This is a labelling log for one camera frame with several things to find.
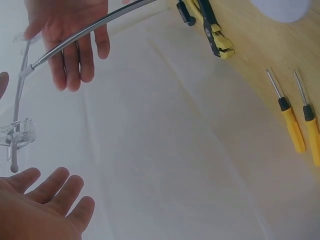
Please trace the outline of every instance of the stainless steel tube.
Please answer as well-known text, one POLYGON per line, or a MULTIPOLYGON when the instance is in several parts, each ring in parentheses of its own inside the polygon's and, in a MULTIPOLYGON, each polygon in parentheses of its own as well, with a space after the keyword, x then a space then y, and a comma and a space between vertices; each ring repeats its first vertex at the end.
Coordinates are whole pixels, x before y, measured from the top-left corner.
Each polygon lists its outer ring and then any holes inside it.
POLYGON ((50 58, 52 58, 54 55, 62 51, 65 47, 69 46, 70 44, 74 43, 78 39, 84 37, 85 35, 91 33, 92 31, 96 30, 97 28, 109 23, 112 20, 115 20, 133 10, 136 10, 138 8, 141 8, 147 4, 150 4, 152 2, 155 2, 156 0, 137 0, 133 3, 130 3, 124 7, 119 8, 118 10, 115 10, 108 14, 107 16, 97 20, 96 22, 90 24, 89 26, 83 28, 82 30, 76 32, 75 34, 68 37, 66 40, 61 42, 59 45, 48 51, 46 54, 44 54, 42 57, 39 58, 38 61, 36 61, 34 64, 31 65, 31 68, 35 70, 38 66, 48 61, 50 58))

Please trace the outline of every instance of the hand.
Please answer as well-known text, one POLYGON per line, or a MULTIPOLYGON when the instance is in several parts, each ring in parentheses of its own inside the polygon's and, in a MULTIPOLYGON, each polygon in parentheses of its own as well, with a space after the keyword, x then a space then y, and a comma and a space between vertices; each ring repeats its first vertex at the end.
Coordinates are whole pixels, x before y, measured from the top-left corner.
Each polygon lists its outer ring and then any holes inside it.
MULTIPOLYGON (((108 0, 25 0, 25 3, 29 15, 25 38, 32 39, 42 31, 47 50, 108 14, 108 0)), ((110 51, 107 26, 95 30, 94 35, 98 55, 106 59, 110 51)), ((68 88, 75 92, 81 81, 91 82, 95 66, 90 34, 51 58, 49 65, 53 81, 61 91, 68 88)))
POLYGON ((74 175, 67 180, 69 171, 61 167, 24 194, 39 176, 38 169, 29 168, 0 177, 0 239, 81 240, 94 212, 94 200, 83 197, 66 215, 83 188, 82 178, 74 175))
POLYGON ((0 99, 5 94, 9 83, 9 75, 7 72, 0 73, 0 99))

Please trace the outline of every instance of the fingernail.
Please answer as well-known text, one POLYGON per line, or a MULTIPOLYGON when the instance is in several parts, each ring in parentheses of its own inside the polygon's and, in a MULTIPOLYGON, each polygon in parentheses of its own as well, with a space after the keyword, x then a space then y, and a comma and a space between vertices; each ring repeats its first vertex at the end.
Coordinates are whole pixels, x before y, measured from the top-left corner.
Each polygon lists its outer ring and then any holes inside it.
POLYGON ((8 73, 6 71, 3 71, 2 73, 0 73, 0 77, 4 77, 6 76, 8 73))

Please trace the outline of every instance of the screwdriver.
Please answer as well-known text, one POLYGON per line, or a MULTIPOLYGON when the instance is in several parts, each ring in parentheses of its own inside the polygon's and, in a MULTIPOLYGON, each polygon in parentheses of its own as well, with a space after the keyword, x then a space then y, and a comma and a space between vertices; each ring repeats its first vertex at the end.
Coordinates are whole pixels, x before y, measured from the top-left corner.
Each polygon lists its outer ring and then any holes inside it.
POLYGON ((317 167, 320 167, 320 134, 319 134, 319 130, 316 122, 316 116, 310 104, 307 103, 306 96, 304 94, 304 90, 302 88, 298 74, 296 73, 295 70, 293 71, 293 73, 296 78, 296 82, 298 84, 298 87, 302 96, 302 100, 303 100, 303 114, 304 114, 306 128, 308 130, 313 163, 317 167))
POLYGON ((306 150, 306 144, 304 138, 302 137, 300 127, 296 121, 292 108, 290 107, 287 99, 284 96, 281 96, 276 82, 268 69, 266 69, 266 73, 268 74, 269 79, 276 91, 276 94, 278 95, 278 103, 281 109, 281 113, 286 121, 286 127, 288 128, 294 148, 297 153, 303 153, 306 150))

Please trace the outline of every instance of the wooden table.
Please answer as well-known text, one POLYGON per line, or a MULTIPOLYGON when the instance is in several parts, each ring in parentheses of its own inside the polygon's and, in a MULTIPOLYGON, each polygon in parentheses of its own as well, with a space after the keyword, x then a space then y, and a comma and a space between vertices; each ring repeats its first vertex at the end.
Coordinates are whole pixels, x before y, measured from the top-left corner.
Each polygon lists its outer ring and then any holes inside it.
MULTIPOLYGON (((176 1, 169 1, 172 10, 177 11, 176 1)), ((222 33, 232 41, 236 51, 227 61, 285 124, 278 97, 266 74, 267 68, 272 70, 309 145, 303 102, 293 69, 298 70, 307 99, 320 118, 320 1, 313 1, 303 19, 289 24, 264 16, 250 0, 210 0, 210 3, 222 33)), ((203 34, 201 24, 197 23, 196 28, 203 34)))

